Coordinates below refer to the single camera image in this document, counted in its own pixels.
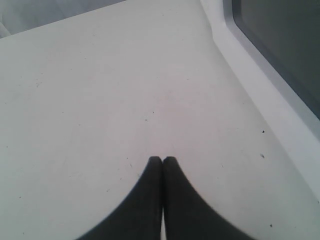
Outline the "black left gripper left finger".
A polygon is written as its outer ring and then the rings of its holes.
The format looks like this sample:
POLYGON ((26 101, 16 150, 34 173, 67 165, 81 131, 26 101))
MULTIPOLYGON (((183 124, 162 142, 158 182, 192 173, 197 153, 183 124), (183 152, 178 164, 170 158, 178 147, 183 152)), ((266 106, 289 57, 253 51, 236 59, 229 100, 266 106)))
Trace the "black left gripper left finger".
POLYGON ((80 240, 160 240, 162 228, 162 169, 152 156, 126 198, 80 240))

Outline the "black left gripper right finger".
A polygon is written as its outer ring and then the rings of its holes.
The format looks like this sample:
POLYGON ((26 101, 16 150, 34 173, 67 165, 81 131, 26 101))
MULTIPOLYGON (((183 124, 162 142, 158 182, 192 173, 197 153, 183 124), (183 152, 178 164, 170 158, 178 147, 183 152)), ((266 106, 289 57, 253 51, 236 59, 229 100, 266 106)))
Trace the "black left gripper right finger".
POLYGON ((245 240, 247 235, 214 211, 197 193, 177 159, 162 167, 165 235, 168 240, 245 240))

